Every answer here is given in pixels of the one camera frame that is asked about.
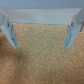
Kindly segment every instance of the cork surface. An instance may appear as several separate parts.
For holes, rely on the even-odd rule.
[[[12,24],[19,44],[0,33],[0,84],[84,84],[84,30],[65,50],[67,26]]]

